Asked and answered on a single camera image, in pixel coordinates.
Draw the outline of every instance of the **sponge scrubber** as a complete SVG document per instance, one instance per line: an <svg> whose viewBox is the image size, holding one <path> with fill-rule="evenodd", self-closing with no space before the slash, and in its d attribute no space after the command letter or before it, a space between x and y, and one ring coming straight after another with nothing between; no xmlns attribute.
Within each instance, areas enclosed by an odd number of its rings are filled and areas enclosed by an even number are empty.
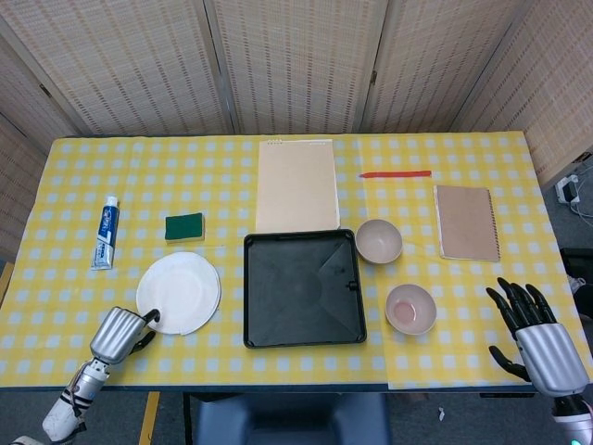
<svg viewBox="0 0 593 445"><path fill-rule="evenodd" d="M168 216L165 218L165 241L168 244L204 239L204 215Z"/></svg>

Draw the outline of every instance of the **woven panel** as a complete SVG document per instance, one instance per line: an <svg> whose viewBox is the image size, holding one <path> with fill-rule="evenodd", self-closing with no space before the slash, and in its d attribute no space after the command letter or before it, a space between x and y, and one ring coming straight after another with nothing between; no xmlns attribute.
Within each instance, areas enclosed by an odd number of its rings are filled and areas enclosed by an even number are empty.
<svg viewBox="0 0 593 445"><path fill-rule="evenodd" d="M52 104L20 59L0 40L0 112L46 153L78 131Z"/></svg>
<svg viewBox="0 0 593 445"><path fill-rule="evenodd" d="M460 131L523 130L541 184L593 144L593 7L536 1L485 71Z"/></svg>
<svg viewBox="0 0 593 445"><path fill-rule="evenodd" d="M242 133L355 130L385 1L212 3Z"/></svg>
<svg viewBox="0 0 593 445"><path fill-rule="evenodd" d="M0 257L17 257L44 165L45 157L0 119Z"/></svg>
<svg viewBox="0 0 593 445"><path fill-rule="evenodd" d="M402 0L377 56L363 131L447 131L519 0Z"/></svg>
<svg viewBox="0 0 593 445"><path fill-rule="evenodd" d="M2 15L95 134L222 134L190 0L6 2Z"/></svg>

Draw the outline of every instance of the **beige paper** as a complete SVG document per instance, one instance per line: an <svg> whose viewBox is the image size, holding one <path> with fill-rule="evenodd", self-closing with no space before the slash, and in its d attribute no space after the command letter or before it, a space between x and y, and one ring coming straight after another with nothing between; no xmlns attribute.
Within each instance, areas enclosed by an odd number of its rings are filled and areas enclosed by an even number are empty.
<svg viewBox="0 0 593 445"><path fill-rule="evenodd" d="M257 233L340 225L331 139L259 143Z"/></svg>
<svg viewBox="0 0 593 445"><path fill-rule="evenodd" d="M441 256L500 261L497 226L487 188L435 187Z"/></svg>

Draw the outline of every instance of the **silver robotic arm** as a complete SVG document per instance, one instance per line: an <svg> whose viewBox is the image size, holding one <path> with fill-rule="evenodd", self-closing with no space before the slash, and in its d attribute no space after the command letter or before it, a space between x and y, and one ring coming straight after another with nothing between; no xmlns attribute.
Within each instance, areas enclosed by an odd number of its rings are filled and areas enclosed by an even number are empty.
<svg viewBox="0 0 593 445"><path fill-rule="evenodd" d="M522 288L502 278L498 284L507 299L490 287L486 292L496 302L524 365L511 362L496 346L489 348L492 357L508 373L554 398L552 416L568 443L593 444L593 411L581 395L589 377L568 332L535 287Z"/></svg>
<svg viewBox="0 0 593 445"><path fill-rule="evenodd" d="M158 322L159 318L157 310L144 317L117 306L109 311L91 341L93 359L82 364L44 419L44 431L52 444L69 444L86 429L84 414L108 379L109 366L123 362L128 355L150 343L155 337L154 331L140 336L148 323ZM36 445L40 442L22 437L12 443Z"/></svg>

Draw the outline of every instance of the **yellow checkered tablecloth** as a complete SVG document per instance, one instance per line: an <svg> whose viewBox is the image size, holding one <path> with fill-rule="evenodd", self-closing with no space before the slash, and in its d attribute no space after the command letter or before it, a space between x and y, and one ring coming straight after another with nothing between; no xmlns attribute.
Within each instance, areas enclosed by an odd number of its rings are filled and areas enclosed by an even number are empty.
<svg viewBox="0 0 593 445"><path fill-rule="evenodd" d="M65 385L90 357L89 342L108 310L114 305L135 310L144 271L179 250L199 253L217 268L219 309L191 335L157 336L114 369L109 384L519 383L498 369L487 351L497 343L516 352L484 291L499 274L541 288L593 369L521 133L332 137L342 226L354 230L369 217L382 217L404 235L404 253L396 263L360 264L365 343L243 346L243 237L255 227L258 145L269 136L61 139L47 161L0 311L0 386ZM433 177L358 177L423 169ZM439 258L434 184L490 188L501 263ZM120 198L115 267L91 271L106 195ZM194 211L206 215L205 241L167 246L165 216ZM383 315L388 290L405 282L426 287L436 298L438 321L425 336L399 335Z"/></svg>

